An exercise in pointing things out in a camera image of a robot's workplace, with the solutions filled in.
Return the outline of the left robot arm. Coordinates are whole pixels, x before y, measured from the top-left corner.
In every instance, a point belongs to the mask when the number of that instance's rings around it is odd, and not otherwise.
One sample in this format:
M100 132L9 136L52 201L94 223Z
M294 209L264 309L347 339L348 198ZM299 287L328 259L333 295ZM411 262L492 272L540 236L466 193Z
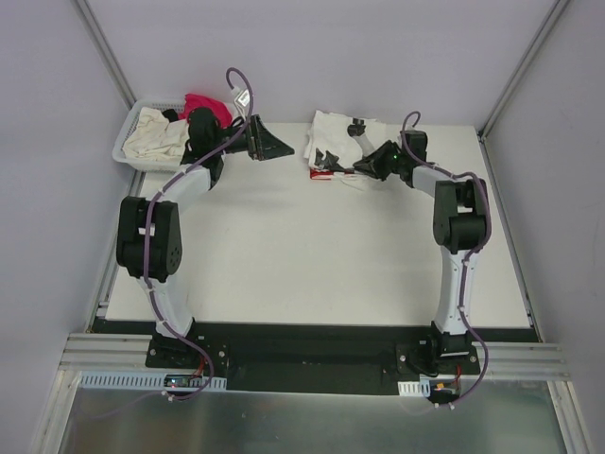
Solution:
M125 197L119 210L116 260L146 293L155 332L146 364L181 368L207 360L196 342L195 318L187 305L179 268L183 259L181 216L219 181L227 154L245 152L268 161L294 154L259 115L240 115L222 127L209 108L187 117L188 139L179 170L151 198Z

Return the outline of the plain white t-shirt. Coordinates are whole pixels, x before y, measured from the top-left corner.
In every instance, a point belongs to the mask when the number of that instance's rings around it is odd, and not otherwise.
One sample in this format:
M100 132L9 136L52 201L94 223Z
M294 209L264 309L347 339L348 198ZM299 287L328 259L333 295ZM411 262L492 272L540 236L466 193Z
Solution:
M304 158L313 170L349 170L353 164L377 150L387 140L387 125L376 119L362 118L372 149L362 148L348 133L354 119L341 113L316 111L308 130Z

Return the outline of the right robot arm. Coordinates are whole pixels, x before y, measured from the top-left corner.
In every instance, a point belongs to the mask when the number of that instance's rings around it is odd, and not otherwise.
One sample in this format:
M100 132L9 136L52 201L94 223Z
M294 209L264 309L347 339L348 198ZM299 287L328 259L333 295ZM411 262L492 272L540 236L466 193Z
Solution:
M427 341L406 355L409 369L421 375L447 373L472 352L469 324L471 286L478 254L492 234L485 182L473 172L454 174L426 161L427 134L408 130L399 144L388 140L373 148L363 126L347 130L365 153L354 171L384 181L397 175L433 200L432 232L441 248L441 294Z

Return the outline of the Coca-Cola print t-shirt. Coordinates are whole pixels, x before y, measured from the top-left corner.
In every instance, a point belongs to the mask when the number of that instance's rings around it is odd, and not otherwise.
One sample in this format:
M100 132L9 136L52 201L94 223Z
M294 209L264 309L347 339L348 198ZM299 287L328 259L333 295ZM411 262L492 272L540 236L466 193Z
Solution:
M348 171L331 171L320 169L309 169L309 178L319 182L343 183L354 188L364 188L370 179L364 175Z

